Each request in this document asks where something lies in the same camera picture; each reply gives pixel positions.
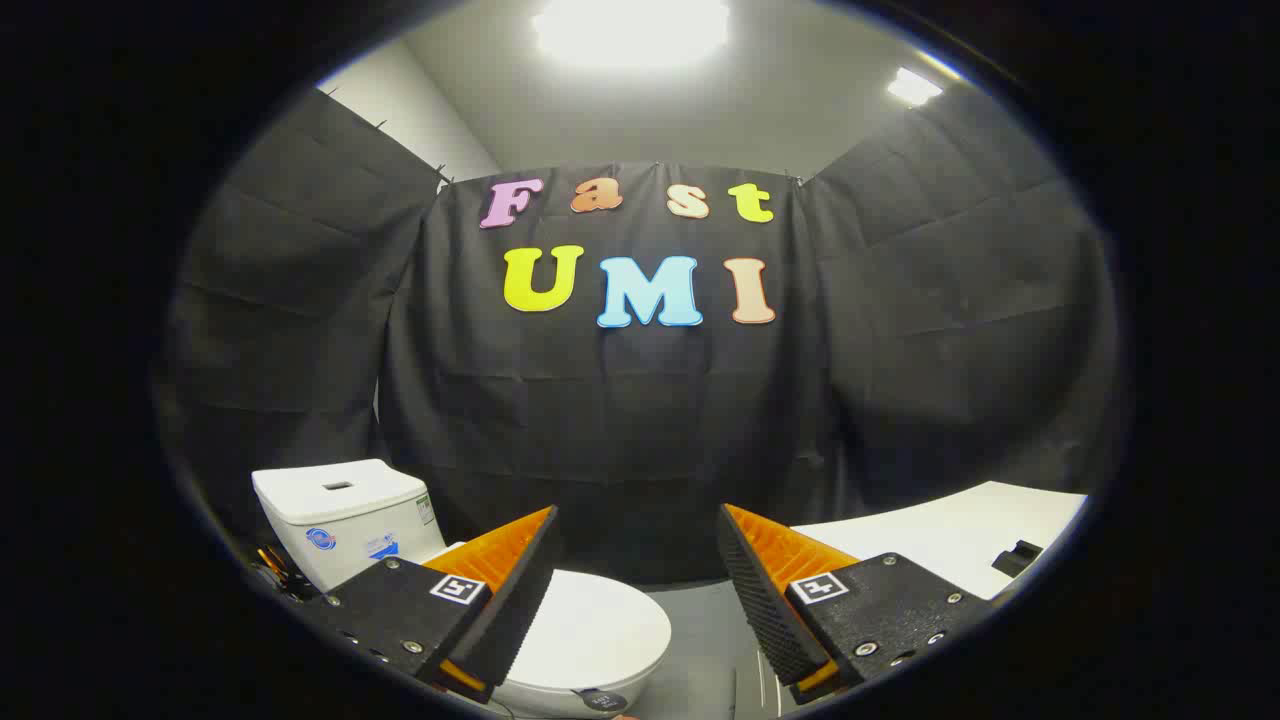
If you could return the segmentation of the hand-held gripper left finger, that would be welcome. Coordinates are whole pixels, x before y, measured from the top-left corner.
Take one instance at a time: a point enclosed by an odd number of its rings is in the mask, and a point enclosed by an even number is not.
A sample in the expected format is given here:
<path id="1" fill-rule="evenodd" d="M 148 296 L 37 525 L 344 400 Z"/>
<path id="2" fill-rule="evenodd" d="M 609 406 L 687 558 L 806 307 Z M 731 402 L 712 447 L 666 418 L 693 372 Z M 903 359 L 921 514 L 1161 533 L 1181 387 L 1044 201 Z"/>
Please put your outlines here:
<path id="1" fill-rule="evenodd" d="M 486 703 L 559 560 L 550 505 L 428 560 L 390 556 L 300 606 L 319 632 L 435 691 Z"/>

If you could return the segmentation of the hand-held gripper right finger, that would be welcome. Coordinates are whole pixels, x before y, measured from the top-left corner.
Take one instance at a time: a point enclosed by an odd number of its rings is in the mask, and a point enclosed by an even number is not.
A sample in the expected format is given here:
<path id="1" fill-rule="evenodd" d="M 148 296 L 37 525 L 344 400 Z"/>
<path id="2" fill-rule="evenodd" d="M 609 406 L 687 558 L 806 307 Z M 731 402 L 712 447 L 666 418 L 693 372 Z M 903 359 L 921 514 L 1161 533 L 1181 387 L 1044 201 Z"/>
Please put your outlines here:
<path id="1" fill-rule="evenodd" d="M 924 659 L 995 611 L 901 553 L 856 559 L 732 503 L 716 537 L 759 650 L 797 705 Z"/>

